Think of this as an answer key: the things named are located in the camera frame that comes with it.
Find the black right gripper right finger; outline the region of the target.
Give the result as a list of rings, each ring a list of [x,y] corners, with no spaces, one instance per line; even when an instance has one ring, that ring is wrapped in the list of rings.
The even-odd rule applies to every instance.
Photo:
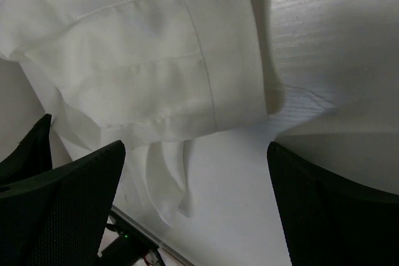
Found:
[[[271,142],[267,163],[292,265],[398,265],[398,195]]]

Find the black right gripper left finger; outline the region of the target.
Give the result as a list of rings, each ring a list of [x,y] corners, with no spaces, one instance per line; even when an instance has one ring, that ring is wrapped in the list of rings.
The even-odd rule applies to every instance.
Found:
[[[125,161],[121,141],[53,167],[44,115],[1,162],[1,264],[95,265]]]

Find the white pleated skirt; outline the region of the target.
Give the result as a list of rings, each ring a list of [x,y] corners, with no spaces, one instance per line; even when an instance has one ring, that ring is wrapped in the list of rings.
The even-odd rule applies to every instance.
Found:
[[[282,105],[268,27],[269,0],[1,0],[1,57],[53,86],[60,136],[123,141],[141,197],[172,224],[184,142]]]

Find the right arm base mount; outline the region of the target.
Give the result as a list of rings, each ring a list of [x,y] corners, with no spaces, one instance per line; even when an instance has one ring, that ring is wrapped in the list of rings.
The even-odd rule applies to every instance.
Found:
[[[96,259],[96,265],[166,265],[170,259],[175,265],[192,263],[163,243],[159,238],[113,206],[109,217],[111,222],[105,228],[117,234],[117,238],[103,250]]]

